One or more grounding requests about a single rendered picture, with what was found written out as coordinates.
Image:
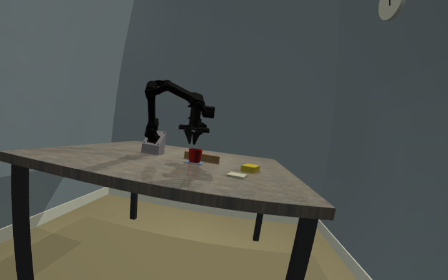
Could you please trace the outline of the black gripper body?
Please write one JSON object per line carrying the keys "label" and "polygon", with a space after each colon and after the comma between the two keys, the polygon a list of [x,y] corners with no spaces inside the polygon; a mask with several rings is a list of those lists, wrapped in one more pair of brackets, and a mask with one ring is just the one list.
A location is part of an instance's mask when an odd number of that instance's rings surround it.
{"label": "black gripper body", "polygon": [[199,121],[201,121],[200,116],[190,116],[188,119],[189,124],[180,124],[179,129],[185,129],[185,131],[195,130],[196,133],[209,133],[209,128],[199,127]]}

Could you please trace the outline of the wooden plank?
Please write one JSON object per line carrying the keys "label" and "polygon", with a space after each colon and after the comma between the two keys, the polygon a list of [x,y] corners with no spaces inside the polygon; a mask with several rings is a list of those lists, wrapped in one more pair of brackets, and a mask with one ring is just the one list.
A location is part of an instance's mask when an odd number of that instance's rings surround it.
{"label": "wooden plank", "polygon": [[[189,159],[189,151],[185,151],[184,158],[185,159]],[[201,154],[201,160],[200,161],[207,162],[207,163],[219,164],[219,160],[220,160],[220,156],[213,156],[213,155],[209,155],[209,154]]]}

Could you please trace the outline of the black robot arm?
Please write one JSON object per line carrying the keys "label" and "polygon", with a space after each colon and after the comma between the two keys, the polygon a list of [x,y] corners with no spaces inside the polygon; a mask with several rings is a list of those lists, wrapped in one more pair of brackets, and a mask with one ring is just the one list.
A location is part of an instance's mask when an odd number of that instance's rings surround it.
{"label": "black robot arm", "polygon": [[147,142],[155,144],[160,138],[157,133],[159,118],[156,119],[155,117],[156,95],[166,91],[170,91],[171,93],[188,101],[190,104],[188,107],[191,108],[191,116],[202,115],[205,118],[214,118],[215,107],[205,106],[202,94],[197,92],[189,92],[169,80],[149,81],[145,88],[146,99],[148,101],[148,124],[145,130],[145,137],[148,138]]}

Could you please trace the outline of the cream flat bar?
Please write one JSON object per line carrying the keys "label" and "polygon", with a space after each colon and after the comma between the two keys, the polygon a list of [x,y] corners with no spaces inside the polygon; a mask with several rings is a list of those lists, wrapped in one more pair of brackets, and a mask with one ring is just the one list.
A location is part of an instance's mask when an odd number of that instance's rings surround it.
{"label": "cream flat bar", "polygon": [[236,172],[230,172],[230,173],[226,174],[226,177],[245,179],[247,177],[247,174],[239,174]]}

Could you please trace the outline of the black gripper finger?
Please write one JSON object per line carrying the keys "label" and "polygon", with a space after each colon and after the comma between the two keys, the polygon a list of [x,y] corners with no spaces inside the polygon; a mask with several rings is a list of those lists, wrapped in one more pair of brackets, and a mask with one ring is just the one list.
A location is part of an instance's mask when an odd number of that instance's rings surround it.
{"label": "black gripper finger", "polygon": [[193,143],[193,145],[195,145],[195,143],[196,143],[198,137],[199,137],[201,134],[203,134],[203,133],[192,132],[192,143]]}
{"label": "black gripper finger", "polygon": [[190,144],[193,131],[184,131],[184,132],[186,133],[187,141]]}

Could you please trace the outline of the yellow rectangular block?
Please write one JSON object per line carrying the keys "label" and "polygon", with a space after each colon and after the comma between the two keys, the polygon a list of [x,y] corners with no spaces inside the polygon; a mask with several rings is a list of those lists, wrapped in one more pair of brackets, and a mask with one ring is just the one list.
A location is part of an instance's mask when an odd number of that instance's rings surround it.
{"label": "yellow rectangular block", "polygon": [[245,164],[241,166],[241,171],[246,173],[255,173],[258,172],[260,169],[260,166],[254,165],[254,164]]}

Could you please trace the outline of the red cup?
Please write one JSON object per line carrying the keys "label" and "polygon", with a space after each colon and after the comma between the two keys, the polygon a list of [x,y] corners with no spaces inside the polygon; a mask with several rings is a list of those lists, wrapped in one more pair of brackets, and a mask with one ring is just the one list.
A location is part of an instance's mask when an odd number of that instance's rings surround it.
{"label": "red cup", "polygon": [[190,163],[200,163],[201,160],[201,149],[189,149],[189,162]]}

